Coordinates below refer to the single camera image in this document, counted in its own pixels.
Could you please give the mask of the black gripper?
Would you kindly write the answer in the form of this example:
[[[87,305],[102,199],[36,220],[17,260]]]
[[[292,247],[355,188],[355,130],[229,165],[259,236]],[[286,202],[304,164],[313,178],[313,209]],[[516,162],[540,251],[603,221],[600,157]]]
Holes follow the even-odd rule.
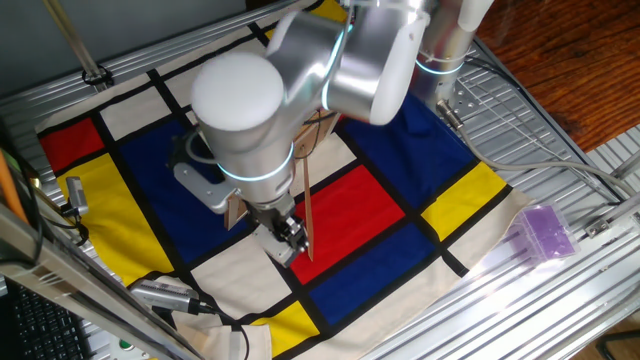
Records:
[[[304,221],[295,215],[293,197],[280,197],[269,203],[252,203],[251,214],[278,242],[286,243],[298,253],[309,247]]]

